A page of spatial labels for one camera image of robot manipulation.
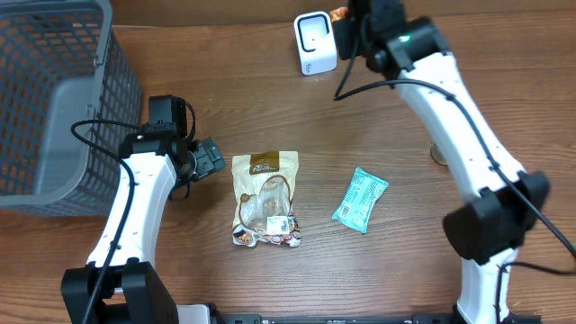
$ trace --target label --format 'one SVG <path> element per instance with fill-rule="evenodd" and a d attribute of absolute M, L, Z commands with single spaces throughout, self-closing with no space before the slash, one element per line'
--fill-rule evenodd
<path fill-rule="evenodd" d="M 266 224 L 266 235 L 290 234 L 287 216 L 270 216 Z"/>
<path fill-rule="evenodd" d="M 344 207 L 342 208 L 342 211 L 340 212 L 340 218 L 345 219 L 346 216 L 348 215 L 348 212 L 350 212 L 350 205 L 346 204 L 346 205 L 344 205 Z"/>
<path fill-rule="evenodd" d="M 251 176 L 266 172 L 280 171 L 280 152 L 266 152 L 262 154 L 253 154 L 250 156 Z"/>

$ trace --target blue snack wrapper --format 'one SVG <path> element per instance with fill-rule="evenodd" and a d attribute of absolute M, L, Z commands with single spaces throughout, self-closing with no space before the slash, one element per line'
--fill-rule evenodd
<path fill-rule="evenodd" d="M 350 229 L 365 234 L 374 204 L 382 197 L 386 188 L 387 182 L 357 167 L 344 201 L 332 215 L 332 220 L 339 220 Z"/>

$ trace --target cable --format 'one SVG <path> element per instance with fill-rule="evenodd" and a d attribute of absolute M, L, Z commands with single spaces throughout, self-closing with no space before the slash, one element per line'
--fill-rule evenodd
<path fill-rule="evenodd" d="M 190 148 L 190 145 L 194 140 L 194 136 L 196 135 L 196 115 L 194 114 L 194 109 L 192 109 L 192 106 L 188 102 L 186 102 L 186 107 L 188 107 L 188 110 L 192 114 L 192 128 L 190 129 L 190 133 L 186 137 L 186 146 Z"/>
<path fill-rule="evenodd" d="M 500 321 L 500 292 L 502 290 L 502 276 L 504 275 L 504 273 L 508 272 L 508 270 L 506 270 L 506 268 L 509 266 L 523 266 L 523 267 L 526 267 L 528 269 L 537 270 L 540 272 L 547 273 L 549 275 L 566 275 L 566 276 L 576 275 L 576 271 L 561 271 L 561 270 L 552 269 L 552 268 L 549 268 L 546 266 L 533 265 L 533 264 L 530 264 L 528 262 L 521 262 L 521 261 L 508 262 L 508 263 L 501 265 L 499 267 L 499 271 L 498 271 L 498 281 L 496 283 L 496 303 L 494 304 L 494 308 L 496 309 L 496 324 L 501 323 L 501 321 Z"/>
<path fill-rule="evenodd" d="M 548 220 L 541 211 L 539 211 L 525 196 L 523 193 L 521 193 L 515 186 L 514 184 L 510 181 L 510 179 L 508 179 L 506 177 L 506 175 L 504 175 L 504 173 L 502 172 L 502 170 L 500 169 L 500 164 L 494 159 L 494 156 L 491 154 L 490 150 L 488 149 L 488 146 L 486 145 L 486 142 L 484 141 L 484 138 L 482 137 L 482 135 L 480 134 L 480 131 L 478 130 L 478 128 L 476 127 L 476 124 L 474 123 L 472 117 L 470 116 L 470 114 L 466 111 L 466 109 L 464 108 L 464 105 L 462 103 L 460 103 L 460 101 L 458 101 L 455 97 L 454 94 L 450 93 L 449 91 L 445 90 L 444 88 L 437 86 L 437 85 L 433 85 L 430 84 L 428 82 L 425 81 L 420 81 L 420 80 L 413 80 L 413 79 L 401 79 L 401 80 L 388 80 L 388 81 L 379 81 L 379 82 L 374 82 L 370 85 L 363 85 L 358 87 L 357 89 L 351 90 L 349 92 L 346 92 L 345 94 L 342 95 L 335 95 L 334 96 L 334 100 L 335 101 L 340 101 L 342 99 L 348 98 L 351 95 L 355 95 L 358 93 L 361 93 L 365 90 L 369 90 L 369 89 L 374 89 L 376 87 L 379 86 L 394 86 L 394 85 L 416 85 L 416 86 L 424 86 L 427 87 L 429 89 L 435 90 L 437 92 L 439 92 L 440 94 L 444 95 L 446 97 L 446 100 L 454 103 L 456 105 L 456 107 L 458 107 L 458 109 L 460 110 L 460 112 L 462 113 L 462 115 L 464 116 L 464 118 L 468 121 L 468 123 L 470 124 L 470 127 L 472 128 L 472 131 L 474 132 L 474 135 L 476 136 L 478 142 L 480 143 L 482 150 L 484 151 L 484 153 L 486 154 L 486 158 L 490 161 L 491 167 L 494 169 L 494 171 L 496 171 L 496 173 L 498 174 L 498 176 L 500 177 L 500 179 L 502 179 L 502 181 L 512 190 L 512 192 L 514 193 L 514 195 L 520 199 L 520 201 L 530 210 L 532 211 L 536 217 L 562 242 L 562 244 L 566 247 L 566 249 L 568 249 L 568 251 L 571 253 L 572 257 L 576 260 L 576 249 L 575 247 L 572 245 L 572 243 L 552 224 L 552 222 L 550 220 Z M 548 274 L 552 274 L 552 275 L 576 275 L 576 270 L 574 271 L 560 271 L 560 270 L 555 270 L 555 269 L 551 269 L 545 266 L 541 266 L 541 265 L 533 265 L 533 264 L 529 264 L 527 262 L 510 262 L 510 263 L 506 263 L 504 265 L 502 265 L 499 268 L 499 274 L 498 274 L 498 282 L 497 282 L 497 286 L 496 286 L 496 303 L 494 304 L 494 308 L 496 310 L 496 323 L 500 324 L 500 292 L 501 292 L 501 286 L 502 286 L 502 276 L 503 273 L 506 270 L 506 267 L 508 266 L 523 266 L 523 267 L 527 267 L 533 270 L 538 270 L 541 272 L 545 272 Z"/>
<path fill-rule="evenodd" d="M 336 93 L 334 94 L 335 98 L 338 97 L 338 95 L 340 95 L 340 91 L 342 91 L 344 84 L 346 83 L 346 81 L 348 80 L 348 77 L 350 76 L 350 71 L 352 71 L 352 66 L 354 65 L 354 61 L 356 60 L 356 53 L 358 52 L 359 46 L 360 46 L 360 40 L 356 37 L 356 39 L 354 40 L 354 48 L 352 49 L 352 57 L 350 58 L 350 62 L 348 62 L 348 66 L 346 67 L 346 72 L 344 73 L 344 76 L 342 77 L 342 80 L 340 81 L 340 85 L 338 86 L 338 89 L 336 90 Z"/>
<path fill-rule="evenodd" d="M 85 139 L 84 137 L 80 136 L 80 134 L 78 134 L 76 132 L 76 127 L 78 127 L 78 126 L 86 125 L 86 124 L 95 124 L 95 123 L 120 125 L 123 127 L 132 128 L 134 130 L 139 129 L 138 126 L 130 125 L 130 124 L 125 123 L 125 122 L 107 121 L 107 120 L 79 121 L 79 122 L 75 122 L 70 127 L 70 131 L 72 132 L 72 135 L 74 135 L 74 137 L 76 137 L 78 140 L 85 143 L 90 148 L 96 149 L 96 150 L 104 153 L 108 157 L 113 158 L 118 163 L 120 163 L 120 165 L 123 166 L 124 169 L 126 170 L 126 173 L 128 174 L 128 178 L 130 179 L 130 183 L 129 183 L 130 190 L 128 191 L 128 199 L 126 200 L 126 207 L 124 207 L 124 212 L 122 213 L 122 217 L 120 218 L 120 223 L 118 224 L 118 229 L 116 230 L 116 234 L 114 234 L 114 239 L 112 240 L 112 242 L 110 242 L 110 249 L 108 250 L 108 254 L 106 255 L 106 259 L 104 260 L 102 268 L 100 269 L 100 274 L 98 274 L 98 278 L 96 279 L 96 283 L 94 284 L 94 289 L 92 290 L 92 294 L 90 295 L 90 300 L 88 301 L 88 305 L 86 306 L 86 311 L 84 313 L 84 317 L 82 318 L 82 324 L 86 324 L 88 322 L 88 319 L 90 317 L 90 311 L 92 310 L 92 308 L 94 307 L 95 302 L 96 302 L 96 297 L 98 297 L 100 295 L 100 291 L 102 289 L 102 282 L 104 280 L 104 275 L 106 274 L 106 270 L 108 269 L 108 266 L 112 262 L 112 257 L 114 255 L 114 252 L 116 251 L 116 248 L 118 247 L 118 241 L 120 241 L 120 236 L 122 235 L 122 230 L 124 229 L 124 225 L 126 224 L 126 220 L 128 219 L 128 214 L 130 212 L 130 207 L 132 205 L 132 198 L 134 197 L 134 186 L 136 185 L 134 182 L 134 174 L 132 173 L 132 170 L 126 164 L 126 162 L 124 162 L 120 157 L 118 157 L 116 154 L 112 153 L 108 149 L 102 148 L 102 147 L 94 144 L 93 142 L 91 142 L 88 139 Z"/>

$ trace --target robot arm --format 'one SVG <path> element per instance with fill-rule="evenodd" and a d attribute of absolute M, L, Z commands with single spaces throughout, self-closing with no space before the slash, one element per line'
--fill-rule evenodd
<path fill-rule="evenodd" d="M 398 0 L 350 0 L 348 10 L 345 19 L 336 17 L 334 22 L 340 57 L 363 55 L 373 72 L 397 80 L 393 86 L 426 125 L 466 204 L 444 220 L 446 236 L 462 258 L 462 291 L 454 315 L 470 324 L 491 324 L 497 321 L 497 308 L 499 317 L 505 319 L 509 273 L 502 276 L 499 305 L 495 305 L 500 267 L 514 261 L 536 219 L 517 203 L 486 149 L 502 174 L 538 209 L 548 192 L 545 176 L 526 175 L 498 141 L 468 93 L 442 33 L 428 18 L 406 22 Z M 462 104 L 479 134 L 446 94 L 410 82 L 402 84 L 402 80 L 445 89 Z"/>
<path fill-rule="evenodd" d="M 451 53 L 435 53 L 414 62 L 414 69 L 402 70 L 399 79 L 426 81 L 453 93 L 472 116 L 504 174 L 513 182 L 519 180 L 518 173 L 524 172 L 524 168 L 506 151 L 482 117 L 460 78 Z M 479 199 L 484 188 L 497 192 L 505 187 L 500 177 L 491 171 L 491 163 L 468 121 L 453 103 L 442 94 L 419 85 L 397 85 L 397 89 L 439 146 L 465 203 Z M 457 309 L 467 323 L 496 321 L 494 301 L 499 266 L 514 261 L 517 254 L 517 248 L 507 248 L 482 265 L 473 259 L 462 258 L 462 290 Z M 501 319 L 509 315 L 506 304 L 508 283 L 509 273 L 506 273 L 502 277 L 499 299 Z"/>
<path fill-rule="evenodd" d="M 149 261 L 154 266 L 162 212 L 168 195 L 176 184 L 176 171 L 168 155 L 158 156 L 154 152 L 134 154 L 124 161 L 132 170 L 138 185 L 134 187 L 134 203 L 130 207 L 130 214 L 110 266 L 123 266 L 131 257 L 136 257 L 140 262 Z M 121 166 L 120 183 L 108 222 L 96 248 L 86 261 L 87 264 L 94 262 L 96 267 L 103 265 L 110 249 L 110 241 L 118 229 L 126 207 L 129 188 L 128 175 Z"/>

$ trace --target food inside bag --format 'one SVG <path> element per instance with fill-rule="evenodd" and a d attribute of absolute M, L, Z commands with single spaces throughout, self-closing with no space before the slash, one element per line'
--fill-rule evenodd
<path fill-rule="evenodd" d="M 298 152 L 275 151 L 232 159 L 236 213 L 232 241 L 254 247 L 257 242 L 298 247 L 301 236 L 294 218 L 293 197 Z"/>

